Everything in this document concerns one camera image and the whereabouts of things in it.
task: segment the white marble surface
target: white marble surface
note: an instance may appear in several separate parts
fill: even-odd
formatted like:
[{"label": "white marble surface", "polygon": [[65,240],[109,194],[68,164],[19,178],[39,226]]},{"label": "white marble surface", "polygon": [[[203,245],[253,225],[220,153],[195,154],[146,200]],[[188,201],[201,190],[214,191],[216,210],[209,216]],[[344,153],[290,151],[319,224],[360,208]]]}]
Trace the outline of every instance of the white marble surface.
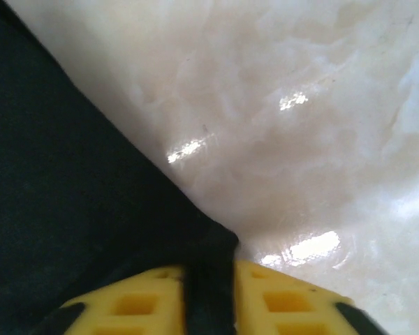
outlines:
[{"label": "white marble surface", "polygon": [[9,3],[240,257],[419,334],[419,0]]}]

